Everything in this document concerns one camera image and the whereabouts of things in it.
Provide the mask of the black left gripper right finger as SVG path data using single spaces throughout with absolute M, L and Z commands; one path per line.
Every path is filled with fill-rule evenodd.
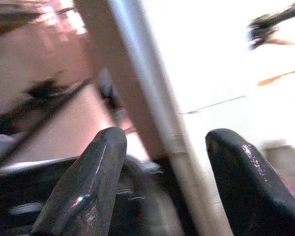
M 234 236 L 295 236 L 295 194 L 253 144 L 219 128 L 206 150 Z

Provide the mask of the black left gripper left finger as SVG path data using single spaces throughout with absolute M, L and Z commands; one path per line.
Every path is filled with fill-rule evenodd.
M 30 236 L 108 236 L 126 149 L 122 129 L 99 131 L 53 188 Z

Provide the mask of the silver metal door frame post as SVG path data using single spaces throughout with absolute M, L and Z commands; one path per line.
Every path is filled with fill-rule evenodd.
M 234 236 L 221 203 L 206 146 L 196 153 L 155 42 L 142 0 L 108 0 L 162 144 L 201 236 Z

